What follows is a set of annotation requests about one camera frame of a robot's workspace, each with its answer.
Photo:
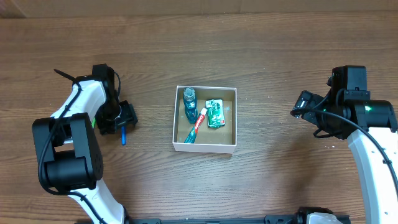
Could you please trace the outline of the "blue toothbrush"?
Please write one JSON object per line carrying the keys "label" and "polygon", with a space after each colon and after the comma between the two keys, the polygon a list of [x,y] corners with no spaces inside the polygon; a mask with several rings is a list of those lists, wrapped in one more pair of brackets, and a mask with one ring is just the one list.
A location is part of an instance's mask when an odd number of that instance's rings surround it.
{"label": "blue toothbrush", "polygon": [[121,127],[121,144],[123,146],[126,145],[126,127],[125,126]]}

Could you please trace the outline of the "teal mouthwash bottle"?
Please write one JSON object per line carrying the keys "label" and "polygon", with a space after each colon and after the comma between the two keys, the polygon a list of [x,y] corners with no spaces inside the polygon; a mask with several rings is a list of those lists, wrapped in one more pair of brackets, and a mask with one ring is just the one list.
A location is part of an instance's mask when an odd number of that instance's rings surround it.
{"label": "teal mouthwash bottle", "polygon": [[195,124],[198,117],[197,98],[192,87],[186,87],[183,91],[183,103],[185,115],[190,124]]}

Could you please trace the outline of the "red teal toothpaste tube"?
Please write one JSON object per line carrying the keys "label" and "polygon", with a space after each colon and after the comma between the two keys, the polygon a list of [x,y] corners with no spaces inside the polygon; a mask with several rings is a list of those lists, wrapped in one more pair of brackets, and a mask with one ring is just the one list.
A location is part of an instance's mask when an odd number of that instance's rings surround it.
{"label": "red teal toothpaste tube", "polygon": [[203,108],[200,111],[200,114],[198,115],[198,119],[195,122],[195,125],[193,126],[192,130],[189,132],[187,138],[185,139],[184,143],[189,143],[189,144],[193,144],[197,138],[197,134],[198,134],[198,130],[201,126],[201,124],[204,122],[205,117],[207,114],[207,109]]}

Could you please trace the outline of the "green white packet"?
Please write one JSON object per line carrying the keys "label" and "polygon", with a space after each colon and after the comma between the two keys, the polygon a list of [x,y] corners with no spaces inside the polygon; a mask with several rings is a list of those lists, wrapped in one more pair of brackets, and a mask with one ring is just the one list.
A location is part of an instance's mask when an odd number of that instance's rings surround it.
{"label": "green white packet", "polygon": [[205,101],[209,128],[220,128],[226,124],[223,112],[223,100],[212,99]]}

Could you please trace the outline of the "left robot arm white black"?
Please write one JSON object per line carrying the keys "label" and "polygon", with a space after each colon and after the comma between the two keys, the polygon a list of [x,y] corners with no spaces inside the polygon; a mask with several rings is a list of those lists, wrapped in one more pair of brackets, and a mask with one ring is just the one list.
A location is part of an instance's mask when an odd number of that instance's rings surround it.
{"label": "left robot arm white black", "polygon": [[94,65],[91,75],[56,73],[72,81],[72,92],[50,117],[32,124],[39,183],[52,195],[72,198],[92,223],[130,223],[126,208],[104,182],[94,131],[114,134],[138,122],[133,105],[119,99],[120,77],[107,64]]}

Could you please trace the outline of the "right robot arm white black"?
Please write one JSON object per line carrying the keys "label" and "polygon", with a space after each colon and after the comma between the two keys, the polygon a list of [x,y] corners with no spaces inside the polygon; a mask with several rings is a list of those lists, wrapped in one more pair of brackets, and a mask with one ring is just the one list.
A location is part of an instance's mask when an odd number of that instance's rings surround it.
{"label": "right robot arm white black", "polygon": [[316,138],[346,140],[354,157],[366,223],[397,223],[397,118],[372,100],[364,66],[335,67],[325,96],[304,90],[290,114],[314,124]]}

